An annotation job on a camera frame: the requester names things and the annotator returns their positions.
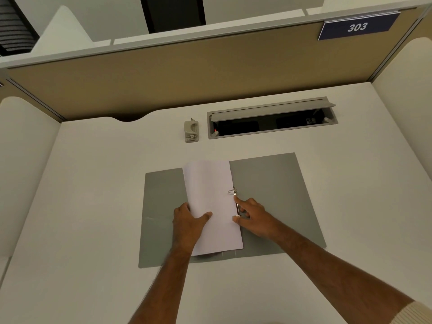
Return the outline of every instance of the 303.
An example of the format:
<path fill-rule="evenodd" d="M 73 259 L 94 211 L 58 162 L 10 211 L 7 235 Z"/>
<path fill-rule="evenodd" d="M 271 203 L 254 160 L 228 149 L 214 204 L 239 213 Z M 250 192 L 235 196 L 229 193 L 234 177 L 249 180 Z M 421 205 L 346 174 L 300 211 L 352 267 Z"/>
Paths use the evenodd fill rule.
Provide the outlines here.
<path fill-rule="evenodd" d="M 348 32 L 364 31 L 367 26 L 368 26 L 368 23 L 357 24 L 357 25 L 353 24 L 349 27 Z"/>

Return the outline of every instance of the gray binder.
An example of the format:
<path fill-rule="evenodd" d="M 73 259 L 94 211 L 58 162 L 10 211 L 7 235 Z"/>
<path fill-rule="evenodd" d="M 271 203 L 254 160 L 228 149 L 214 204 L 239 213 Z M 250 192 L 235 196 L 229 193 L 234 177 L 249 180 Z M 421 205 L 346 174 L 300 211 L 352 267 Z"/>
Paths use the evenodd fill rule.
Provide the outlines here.
<path fill-rule="evenodd" d="M 280 221 L 326 247 L 295 153 L 235 160 L 230 166 L 240 199 L 253 197 Z M 171 248 L 173 211 L 186 201 L 181 168 L 146 174 L 139 268 L 162 265 Z M 244 228 L 241 237 L 242 250 L 194 256 L 191 263 L 283 252 L 278 245 Z"/>

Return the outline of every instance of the person's left hand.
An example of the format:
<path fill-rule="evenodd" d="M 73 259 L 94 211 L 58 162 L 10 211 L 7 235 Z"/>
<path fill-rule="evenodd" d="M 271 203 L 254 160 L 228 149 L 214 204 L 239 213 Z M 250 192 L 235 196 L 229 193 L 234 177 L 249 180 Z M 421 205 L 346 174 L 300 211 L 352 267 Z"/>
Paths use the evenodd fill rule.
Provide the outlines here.
<path fill-rule="evenodd" d="M 200 218 L 194 218 L 187 202 L 183 203 L 179 208 L 174 209 L 174 219 L 172 220 L 174 226 L 173 248 L 181 248 L 192 254 L 192 250 L 201 236 L 204 225 L 212 215 L 212 212 L 206 212 Z"/>

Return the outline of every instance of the paper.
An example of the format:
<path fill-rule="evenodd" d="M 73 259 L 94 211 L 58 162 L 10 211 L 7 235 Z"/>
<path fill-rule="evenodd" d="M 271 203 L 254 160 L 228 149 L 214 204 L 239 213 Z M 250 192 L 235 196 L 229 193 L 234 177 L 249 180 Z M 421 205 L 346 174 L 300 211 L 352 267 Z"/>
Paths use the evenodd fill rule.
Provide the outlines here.
<path fill-rule="evenodd" d="M 204 226 L 192 256 L 243 249 L 240 227 L 232 221 L 237 215 L 229 161 L 197 161 L 183 167 L 187 200 L 192 216 L 206 212 L 213 216 Z"/>

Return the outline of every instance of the person's left arm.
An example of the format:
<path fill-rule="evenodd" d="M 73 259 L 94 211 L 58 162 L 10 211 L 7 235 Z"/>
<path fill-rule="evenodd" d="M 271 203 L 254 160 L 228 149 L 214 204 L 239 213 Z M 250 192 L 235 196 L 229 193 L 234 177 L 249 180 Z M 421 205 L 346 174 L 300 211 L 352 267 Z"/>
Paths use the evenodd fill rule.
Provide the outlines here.
<path fill-rule="evenodd" d="M 194 218 L 187 203 L 174 210 L 172 248 L 129 324 L 176 322 L 192 250 L 211 216 L 211 212 L 206 212 Z"/>

